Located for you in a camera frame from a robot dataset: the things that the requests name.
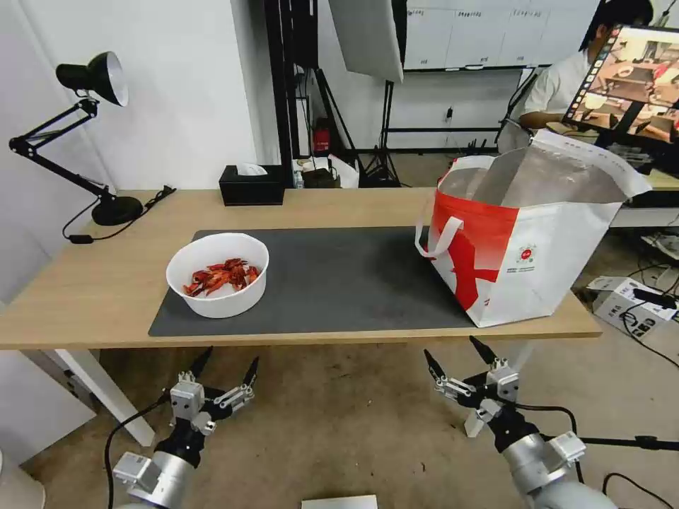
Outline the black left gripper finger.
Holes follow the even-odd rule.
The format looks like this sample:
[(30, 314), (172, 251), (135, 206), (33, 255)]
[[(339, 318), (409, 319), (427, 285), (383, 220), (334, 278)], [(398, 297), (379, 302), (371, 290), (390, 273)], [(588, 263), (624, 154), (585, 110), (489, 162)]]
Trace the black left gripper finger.
[(238, 411), (254, 397), (254, 384), (257, 377), (260, 357), (256, 356), (248, 367), (242, 383), (214, 399), (214, 405), (222, 410)]
[(213, 346), (208, 347), (205, 351), (201, 352), (196, 359), (193, 360), (190, 367), (178, 374), (178, 382), (191, 382), (198, 383), (201, 374), (203, 373), (211, 354), (214, 350)]

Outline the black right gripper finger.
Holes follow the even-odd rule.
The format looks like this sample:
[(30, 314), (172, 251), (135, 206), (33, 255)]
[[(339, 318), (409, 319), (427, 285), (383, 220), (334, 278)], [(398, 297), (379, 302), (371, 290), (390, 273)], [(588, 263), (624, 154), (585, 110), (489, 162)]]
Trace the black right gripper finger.
[(471, 397), (475, 388), (455, 378), (448, 378), (438, 361), (431, 355), (428, 349), (423, 350), (427, 368), (434, 380), (434, 388), (448, 399), (459, 397)]
[(487, 365), (488, 371), (509, 370), (511, 372), (513, 370), (507, 358), (502, 358), (496, 355), (488, 345), (484, 344), (477, 337), (470, 335), (469, 341), (476, 350), (479, 357)]

